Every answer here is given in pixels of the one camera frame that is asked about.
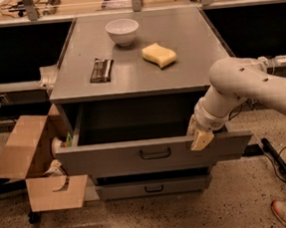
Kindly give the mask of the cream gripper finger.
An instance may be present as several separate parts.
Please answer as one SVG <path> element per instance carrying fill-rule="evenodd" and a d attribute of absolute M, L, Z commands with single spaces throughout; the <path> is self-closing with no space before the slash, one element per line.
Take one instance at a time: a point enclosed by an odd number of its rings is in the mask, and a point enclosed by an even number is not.
<path fill-rule="evenodd" d="M 188 136 L 194 135 L 195 130 L 196 130 L 196 122 L 195 122 L 194 115 L 192 115 L 188 123 L 186 134 Z"/>
<path fill-rule="evenodd" d="M 193 142 L 191 143 L 191 149 L 196 151 L 202 151 L 205 149 L 214 139 L 214 133 L 209 129 L 194 130 L 190 133 L 193 136 Z"/>

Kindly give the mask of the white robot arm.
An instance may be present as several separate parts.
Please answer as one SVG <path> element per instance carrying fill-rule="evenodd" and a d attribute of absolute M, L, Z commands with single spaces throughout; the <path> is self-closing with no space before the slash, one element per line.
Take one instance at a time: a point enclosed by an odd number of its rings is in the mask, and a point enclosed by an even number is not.
<path fill-rule="evenodd" d="M 195 105 L 187 134 L 191 149 L 202 151 L 222 129 L 231 112 L 247 99 L 254 99 L 286 115 L 286 78 L 267 73 L 259 59 L 225 58 L 209 70 L 210 87 Z"/>

